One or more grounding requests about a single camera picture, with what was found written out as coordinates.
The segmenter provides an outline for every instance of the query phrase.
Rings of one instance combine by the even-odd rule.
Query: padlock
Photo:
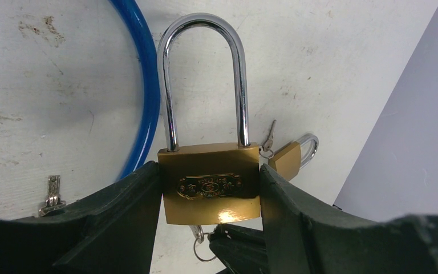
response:
[[[185,30],[204,26],[219,32],[233,57],[236,91],[237,143],[179,148],[169,84],[168,54]],[[190,14],[165,31],[157,52],[167,148],[159,151],[167,223],[221,224],[259,217],[259,150],[249,142],[248,95],[244,49],[238,34],[211,14]]]
[[[301,157],[301,147],[310,142],[312,142],[310,149],[304,157]],[[289,181],[298,175],[300,168],[306,166],[313,159],[317,153],[318,146],[319,140],[316,135],[305,134],[275,153],[268,160],[268,165]]]

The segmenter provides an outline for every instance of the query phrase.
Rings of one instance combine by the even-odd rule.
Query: blue curved cable lock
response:
[[[110,0],[128,27],[139,53],[144,82],[142,121],[120,179],[142,166],[152,145],[160,111],[157,53],[152,34],[135,0]]]

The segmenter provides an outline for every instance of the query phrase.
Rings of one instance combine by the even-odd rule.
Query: padlock body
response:
[[[291,142],[267,161],[287,181],[298,175],[301,167],[301,145]]]
[[[201,144],[158,153],[167,223],[222,224],[259,217],[258,144]]]

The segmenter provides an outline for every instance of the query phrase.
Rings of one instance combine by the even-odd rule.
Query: white table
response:
[[[293,183],[333,203],[438,0],[140,1],[153,37],[178,17],[217,14],[246,52],[251,140],[278,121],[274,149],[306,132],[315,159]],[[109,185],[140,123],[141,71],[106,0],[0,0],[0,218],[36,215],[49,175],[67,202]],[[182,145],[235,142],[232,61],[211,30],[187,31],[171,54]],[[150,160],[165,147],[160,121]],[[259,228],[260,220],[246,222]],[[188,227],[157,229],[152,273],[197,269]],[[206,246],[199,252],[207,256]]]

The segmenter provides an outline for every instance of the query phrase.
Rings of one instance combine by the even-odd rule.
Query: padlock shackle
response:
[[[179,18],[165,31],[157,52],[157,69],[162,97],[165,134],[168,151],[178,151],[177,127],[173,113],[169,80],[169,50],[174,40],[185,30],[207,27],[220,33],[228,42],[233,57],[234,90],[236,92],[237,144],[249,146],[248,92],[246,90],[246,58],[241,39],[235,29],[222,18],[207,13],[193,13]]]

